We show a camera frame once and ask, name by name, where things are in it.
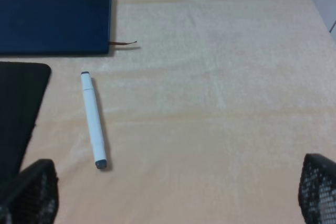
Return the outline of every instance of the white marker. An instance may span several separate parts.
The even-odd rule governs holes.
[[[89,125],[91,146],[93,149],[94,161],[98,169],[104,169],[107,166],[106,154],[104,149],[103,133],[99,120],[99,113],[96,101],[95,91],[89,72],[82,72],[82,88],[86,111],[86,118]]]

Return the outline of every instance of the table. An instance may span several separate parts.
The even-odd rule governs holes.
[[[110,55],[2,58],[52,76],[23,168],[56,164],[60,223],[304,223],[305,153],[336,160],[336,46],[311,0],[114,0]],[[90,71],[113,168],[95,168]]]

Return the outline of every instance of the dark blue notebook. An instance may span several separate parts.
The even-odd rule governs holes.
[[[0,0],[0,54],[106,54],[111,0]]]

